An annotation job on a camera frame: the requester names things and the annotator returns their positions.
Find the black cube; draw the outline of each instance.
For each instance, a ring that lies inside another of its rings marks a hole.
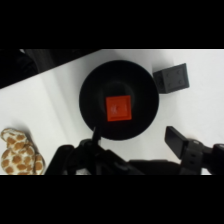
[[[172,93],[190,87],[187,64],[155,72],[153,77],[159,93]]]

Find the white surface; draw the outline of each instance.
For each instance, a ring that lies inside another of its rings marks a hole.
[[[29,131],[49,165],[59,146],[78,146],[92,136],[79,111],[82,83],[94,68],[118,59],[136,62],[151,74],[187,63],[191,88],[160,95],[158,115],[146,132],[123,142],[103,139],[103,148],[125,160],[178,162],[164,142],[166,126],[207,146],[224,142],[224,50],[101,50],[0,90],[0,131],[8,127]],[[0,155],[5,150],[0,140]]]

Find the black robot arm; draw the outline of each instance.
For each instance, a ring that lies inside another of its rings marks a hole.
[[[212,148],[196,140],[188,140],[173,127],[167,127],[165,142],[181,160],[181,164],[168,161],[136,160],[125,162],[98,143],[100,130],[95,129],[92,140],[84,140],[79,147],[62,146],[56,152],[46,175],[76,175],[87,170],[91,175],[200,175],[202,168],[211,174],[224,174],[224,144]]]

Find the giraffe plush toy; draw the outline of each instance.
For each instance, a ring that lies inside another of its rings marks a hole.
[[[7,143],[7,150],[2,155],[1,166],[9,175],[41,175],[44,162],[36,154],[33,144],[21,131],[5,129],[1,138]]]

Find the black circular platform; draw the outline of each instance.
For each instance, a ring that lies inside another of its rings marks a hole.
[[[106,98],[131,96],[132,120],[107,121]],[[152,76],[128,61],[112,61],[96,68],[85,80],[80,93],[80,110],[91,130],[101,128],[102,137],[127,140],[144,132],[159,107],[159,94]]]

